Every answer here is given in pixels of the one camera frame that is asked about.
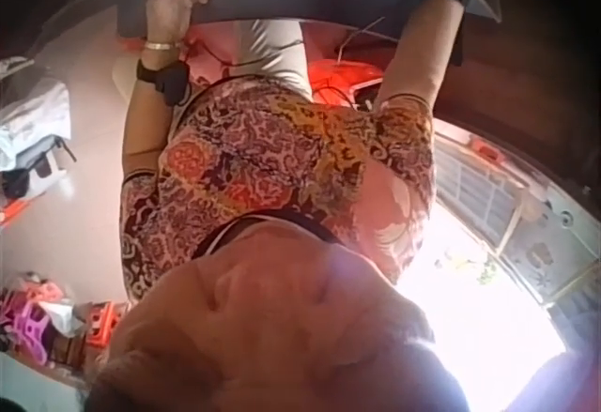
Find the gold bracelet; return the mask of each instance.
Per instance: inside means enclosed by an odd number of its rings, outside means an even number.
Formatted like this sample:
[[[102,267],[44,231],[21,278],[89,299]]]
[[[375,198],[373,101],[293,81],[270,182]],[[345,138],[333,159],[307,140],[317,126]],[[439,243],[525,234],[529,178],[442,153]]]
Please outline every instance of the gold bracelet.
[[[149,49],[150,51],[172,51],[174,49],[179,49],[179,43],[152,43],[150,41],[145,41],[144,49]]]

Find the patterned blouse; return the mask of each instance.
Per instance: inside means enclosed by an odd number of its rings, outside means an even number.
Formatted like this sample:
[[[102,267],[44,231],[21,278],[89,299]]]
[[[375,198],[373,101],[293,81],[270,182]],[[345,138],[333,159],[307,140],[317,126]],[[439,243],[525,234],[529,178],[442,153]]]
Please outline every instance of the patterned blouse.
[[[372,260],[391,282],[422,244],[434,197],[432,114],[419,98],[371,113],[313,104],[247,76],[194,94],[176,117],[159,172],[127,176],[124,279],[139,300],[195,258],[217,227],[262,209],[292,210]]]

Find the clothing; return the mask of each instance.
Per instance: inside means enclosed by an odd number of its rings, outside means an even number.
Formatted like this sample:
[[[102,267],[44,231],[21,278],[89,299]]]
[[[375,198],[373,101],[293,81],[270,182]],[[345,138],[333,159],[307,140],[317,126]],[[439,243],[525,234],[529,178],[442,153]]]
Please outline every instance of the clothing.
[[[414,97],[370,114],[313,104],[299,92],[304,74],[291,84],[297,71],[275,66],[286,76],[237,77],[194,95],[176,113],[159,172],[125,179],[121,243],[132,300],[202,255],[216,228],[261,209],[319,223],[391,282],[419,249],[434,197],[431,111]]]

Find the white pants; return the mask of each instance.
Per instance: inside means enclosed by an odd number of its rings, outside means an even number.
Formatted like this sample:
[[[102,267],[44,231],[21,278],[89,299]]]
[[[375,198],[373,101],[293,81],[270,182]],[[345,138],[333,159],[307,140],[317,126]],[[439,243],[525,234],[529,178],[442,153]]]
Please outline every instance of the white pants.
[[[282,80],[285,85],[312,100],[307,55],[301,25],[293,20],[256,20],[236,23],[239,36],[238,65],[232,76],[260,74]],[[135,84],[138,55],[124,54],[113,66],[113,82],[129,101]]]

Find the white wall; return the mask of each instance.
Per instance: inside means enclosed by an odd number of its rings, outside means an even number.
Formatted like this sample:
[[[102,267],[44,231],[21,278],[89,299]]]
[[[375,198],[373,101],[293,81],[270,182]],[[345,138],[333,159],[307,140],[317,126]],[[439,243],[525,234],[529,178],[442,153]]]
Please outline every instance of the white wall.
[[[0,395],[27,412],[79,412],[77,391],[0,354]]]

